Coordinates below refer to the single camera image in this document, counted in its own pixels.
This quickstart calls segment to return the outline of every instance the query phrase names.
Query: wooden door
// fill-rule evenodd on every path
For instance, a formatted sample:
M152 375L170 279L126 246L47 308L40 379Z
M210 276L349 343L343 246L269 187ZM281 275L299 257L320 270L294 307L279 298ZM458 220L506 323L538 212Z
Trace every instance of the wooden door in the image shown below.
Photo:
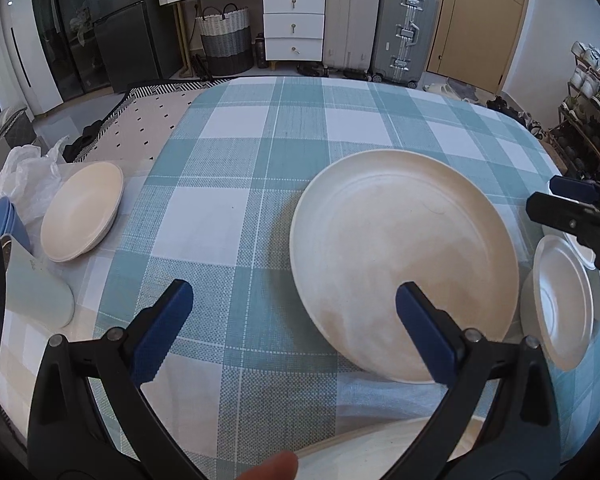
M442 0L428 70L497 92L525 0Z

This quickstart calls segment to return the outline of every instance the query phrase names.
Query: metal screw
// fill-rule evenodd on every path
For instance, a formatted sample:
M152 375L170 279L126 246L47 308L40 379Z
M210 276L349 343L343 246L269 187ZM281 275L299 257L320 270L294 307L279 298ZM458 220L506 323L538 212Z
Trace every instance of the metal screw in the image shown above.
M123 335L125 335L125 331L122 330L119 326L115 326L107 330L107 339L109 341L120 341Z
M472 343L477 343L482 339L482 333L477 328L467 328L464 331L464 337L467 341L471 341Z
M60 334L53 334L50 338L49 338L49 346L60 346L60 344L62 343L62 336Z
M534 350L540 346L540 342L538 341L538 339L536 339L532 335L528 335L525 337L525 343L529 348L533 348Z

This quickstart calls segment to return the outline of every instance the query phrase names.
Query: woven basket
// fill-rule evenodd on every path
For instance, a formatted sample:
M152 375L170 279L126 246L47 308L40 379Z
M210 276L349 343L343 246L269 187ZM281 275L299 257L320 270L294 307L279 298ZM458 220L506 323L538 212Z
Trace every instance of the woven basket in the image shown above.
M236 10L225 12L229 6L234 6ZM218 14L206 16L208 9L215 9ZM202 31L202 47L213 75L237 74L253 66L247 7L238 9L235 4L227 4L222 12L215 7L206 7L196 21Z

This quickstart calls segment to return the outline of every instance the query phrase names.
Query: glass door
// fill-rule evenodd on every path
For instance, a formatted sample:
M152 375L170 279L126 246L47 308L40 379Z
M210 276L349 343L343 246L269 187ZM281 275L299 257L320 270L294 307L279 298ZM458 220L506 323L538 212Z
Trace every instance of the glass door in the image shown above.
M64 101L108 86L87 0L32 3L46 60Z

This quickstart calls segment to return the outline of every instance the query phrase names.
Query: basket handle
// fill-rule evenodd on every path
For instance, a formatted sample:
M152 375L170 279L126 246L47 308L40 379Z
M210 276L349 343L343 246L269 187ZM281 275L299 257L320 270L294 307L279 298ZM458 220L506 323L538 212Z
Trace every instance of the basket handle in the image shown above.
M206 10L207 10L207 9L215 9L215 10L217 10L217 11L218 11L218 14L222 14L222 19L224 20L224 11L222 11L222 10L218 9L217 7L208 6L208 7L205 7L205 8L202 10L202 20L203 20L203 21L204 21L204 19L206 18L206 16L205 16L205 12L206 12Z
M226 8L227 8L228 6L230 6L230 5L234 6L234 7L235 7L235 10L238 10L238 6L237 6L236 4L226 4L226 5L224 6L224 9L222 9L222 16L223 16L223 17L224 17L224 13L226 12Z

